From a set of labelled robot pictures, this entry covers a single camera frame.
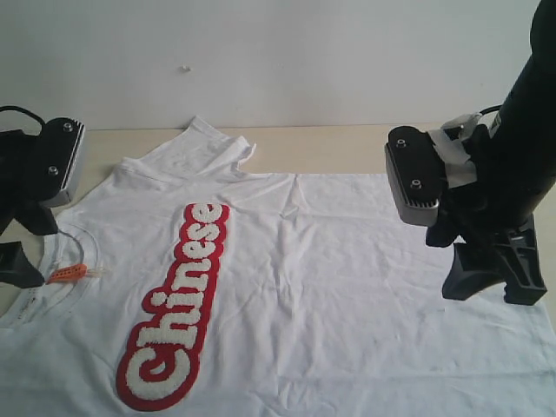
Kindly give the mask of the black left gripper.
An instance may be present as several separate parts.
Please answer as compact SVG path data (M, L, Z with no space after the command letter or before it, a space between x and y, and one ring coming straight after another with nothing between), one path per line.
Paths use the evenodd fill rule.
M1 233L16 220L33 235L58 233L56 219L24 187L28 154L36 137L21 129L1 132ZM43 275L28 260L21 242L1 244L1 283L17 288L38 288L44 284Z

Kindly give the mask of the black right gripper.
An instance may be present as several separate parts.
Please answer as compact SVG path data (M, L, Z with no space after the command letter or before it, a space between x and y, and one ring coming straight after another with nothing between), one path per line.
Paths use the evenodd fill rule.
M522 142L489 144L484 124L463 142L471 156L477 181L446 191L440 199L439 219L427 229L426 244L445 248L465 233L505 232L505 259L512 275L505 279L497 245L453 245L453 263L441 294L448 300L468 300L504 285L504 301L534 305L546 294L539 265L534 217L536 162Z

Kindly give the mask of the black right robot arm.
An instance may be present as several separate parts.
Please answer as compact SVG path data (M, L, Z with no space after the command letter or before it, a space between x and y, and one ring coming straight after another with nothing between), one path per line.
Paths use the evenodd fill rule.
M532 54L493 125L465 147L477 180L445 190L426 243L454 243L441 293L464 301L493 285L509 304L532 306L545 293L533 212L555 183L555 3L542 1L530 32Z

